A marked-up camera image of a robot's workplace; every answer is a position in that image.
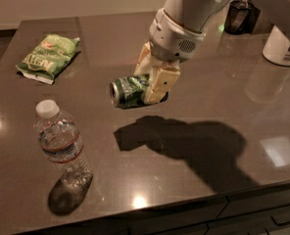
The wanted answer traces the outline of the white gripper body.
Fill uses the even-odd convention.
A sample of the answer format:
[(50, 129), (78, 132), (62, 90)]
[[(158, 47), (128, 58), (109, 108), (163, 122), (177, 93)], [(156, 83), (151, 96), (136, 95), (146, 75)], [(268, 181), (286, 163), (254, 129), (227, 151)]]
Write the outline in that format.
[(157, 12), (149, 29), (151, 52), (162, 61), (190, 60), (203, 40), (203, 33), (183, 28), (163, 9)]

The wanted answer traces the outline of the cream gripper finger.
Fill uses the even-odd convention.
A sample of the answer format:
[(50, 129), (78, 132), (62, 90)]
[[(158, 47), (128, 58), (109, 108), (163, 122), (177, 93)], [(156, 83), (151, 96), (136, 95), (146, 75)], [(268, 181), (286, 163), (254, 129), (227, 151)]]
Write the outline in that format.
[(140, 52), (134, 74), (140, 75), (149, 73), (155, 61), (156, 57), (151, 52), (151, 45), (149, 42), (146, 42)]
[(159, 103), (180, 77), (179, 60), (168, 62), (154, 58), (150, 66), (149, 85), (144, 96), (146, 105)]

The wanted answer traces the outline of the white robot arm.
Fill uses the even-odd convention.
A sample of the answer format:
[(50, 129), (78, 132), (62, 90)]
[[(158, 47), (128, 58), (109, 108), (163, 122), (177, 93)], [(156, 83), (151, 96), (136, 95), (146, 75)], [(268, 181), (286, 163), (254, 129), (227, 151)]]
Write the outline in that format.
[[(290, 0), (251, 0), (274, 24), (264, 57), (290, 67)], [(179, 64), (191, 59), (203, 41), (204, 28), (230, 0), (167, 0), (153, 19), (136, 70), (148, 73), (144, 103), (160, 102), (177, 81)]]

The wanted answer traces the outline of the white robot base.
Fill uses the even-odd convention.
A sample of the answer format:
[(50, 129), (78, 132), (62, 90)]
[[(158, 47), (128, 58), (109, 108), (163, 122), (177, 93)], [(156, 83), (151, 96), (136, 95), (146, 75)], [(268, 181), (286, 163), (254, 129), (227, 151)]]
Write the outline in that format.
[(276, 25), (266, 41), (263, 56), (273, 64), (290, 67), (290, 40)]

